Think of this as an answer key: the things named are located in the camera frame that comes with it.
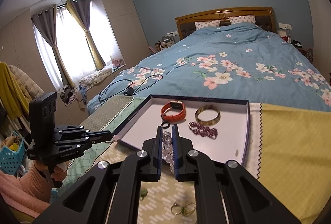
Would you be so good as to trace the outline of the pink sweater forearm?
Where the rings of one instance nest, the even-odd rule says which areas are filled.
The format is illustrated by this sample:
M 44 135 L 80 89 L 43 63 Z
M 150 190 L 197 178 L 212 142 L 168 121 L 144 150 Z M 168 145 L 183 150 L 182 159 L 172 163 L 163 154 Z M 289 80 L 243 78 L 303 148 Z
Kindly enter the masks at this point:
M 52 188 L 41 172 L 31 164 L 23 177 L 1 172 L 1 194 L 12 209 L 32 218 L 49 206 Z

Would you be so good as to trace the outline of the person's left hand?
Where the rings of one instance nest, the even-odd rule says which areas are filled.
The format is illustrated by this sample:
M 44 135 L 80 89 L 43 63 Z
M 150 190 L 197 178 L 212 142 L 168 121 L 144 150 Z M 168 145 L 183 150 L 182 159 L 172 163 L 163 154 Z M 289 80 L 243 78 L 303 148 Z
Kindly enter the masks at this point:
M 44 178 L 46 178 L 45 171 L 48 171 L 48 167 L 42 163 L 40 160 L 33 161 L 35 168 L 38 173 Z M 55 181 L 62 182 L 67 176 L 67 163 L 62 163 L 60 166 L 54 168 L 54 172 L 51 174 L 51 178 Z

